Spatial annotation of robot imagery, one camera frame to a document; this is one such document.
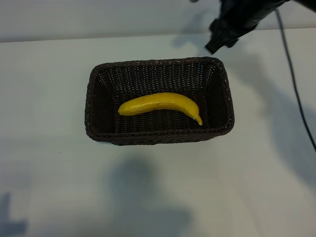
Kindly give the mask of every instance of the basket rim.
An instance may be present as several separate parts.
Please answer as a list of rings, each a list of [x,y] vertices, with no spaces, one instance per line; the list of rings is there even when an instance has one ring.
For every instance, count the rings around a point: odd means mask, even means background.
[[[143,132],[126,132],[126,133],[98,133],[95,131],[94,127],[91,126],[91,123],[88,119],[91,110],[88,108],[89,103],[93,101],[93,92],[96,79],[101,76],[101,74],[96,74],[100,68],[117,68],[117,67],[136,67],[136,66],[158,66],[164,65],[168,63],[169,65],[177,65],[177,64],[184,64],[184,63],[195,63],[195,62],[216,62],[220,69],[220,72],[223,74],[223,83],[225,88],[225,97],[227,99],[228,104],[228,112],[227,112],[227,121],[228,123],[216,128],[185,128],[185,129],[168,129],[168,130],[157,130],[157,131],[143,131]],[[85,128],[87,135],[92,139],[102,139],[102,140],[109,140],[111,138],[116,138],[117,136],[122,139],[122,136],[132,136],[134,138],[139,136],[162,136],[164,134],[207,134],[210,132],[218,132],[218,131],[225,131],[225,134],[232,130],[235,117],[234,117],[234,110],[232,104],[232,97],[229,88],[229,82],[227,80],[227,73],[224,68],[224,64],[221,60],[213,57],[190,57],[190,58],[183,58],[183,59],[159,59],[159,60],[134,60],[134,61],[125,61],[125,62],[113,62],[113,63],[104,63],[100,64],[92,70],[90,74],[90,80],[87,86],[87,96],[86,96],[86,106],[85,106]]]

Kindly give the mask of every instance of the woven texture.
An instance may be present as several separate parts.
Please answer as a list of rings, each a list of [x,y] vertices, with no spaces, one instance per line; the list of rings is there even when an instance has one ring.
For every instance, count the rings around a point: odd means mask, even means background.
[[[120,116],[128,100],[174,92],[194,100],[203,126],[178,111]],[[228,133],[234,112],[227,74],[215,58],[131,61],[101,64],[88,84],[85,127],[95,141],[116,145],[197,142]]]

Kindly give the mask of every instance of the white wall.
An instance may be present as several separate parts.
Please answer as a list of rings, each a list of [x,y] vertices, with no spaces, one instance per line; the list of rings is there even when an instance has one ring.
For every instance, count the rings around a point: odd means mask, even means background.
[[[205,32],[219,0],[1,0],[0,41]],[[288,2],[286,27],[316,27],[316,14]],[[261,29],[276,28],[275,16]]]

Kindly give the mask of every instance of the black cable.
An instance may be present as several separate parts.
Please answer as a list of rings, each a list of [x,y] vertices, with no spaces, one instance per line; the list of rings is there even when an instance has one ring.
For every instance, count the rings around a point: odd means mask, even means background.
[[[294,87],[294,91],[295,91],[298,107],[300,109],[300,113],[301,113],[301,116],[302,116],[302,120],[303,120],[305,129],[306,129],[306,131],[308,133],[308,136],[310,137],[311,143],[312,143],[312,145],[314,147],[314,150],[316,152],[316,144],[315,144],[315,141],[313,139],[313,136],[312,136],[312,133],[310,131],[310,128],[308,127],[308,124],[306,122],[304,111],[303,111],[303,107],[302,107],[302,104],[301,104],[301,99],[300,99],[300,96],[298,94],[298,89],[297,89],[297,86],[296,86],[296,79],[295,79],[294,69],[293,69],[291,56],[290,56],[290,53],[289,53],[289,50],[288,50],[288,46],[287,46],[287,42],[286,42],[286,37],[285,37],[285,33],[284,33],[284,26],[283,26],[281,14],[280,14],[280,12],[277,9],[276,9],[276,18],[277,18],[278,25],[279,25],[279,28],[280,28],[282,42],[283,42],[283,46],[284,46],[287,62],[288,62],[288,66],[290,68],[291,76],[292,76],[292,82],[293,82],[293,87]]]

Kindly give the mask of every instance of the yellow banana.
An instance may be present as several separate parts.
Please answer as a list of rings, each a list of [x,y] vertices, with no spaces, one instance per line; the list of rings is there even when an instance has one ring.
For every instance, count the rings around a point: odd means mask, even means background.
[[[203,125],[198,105],[190,98],[177,93],[157,93],[129,100],[119,107],[118,113],[132,116],[154,110],[177,110]]]

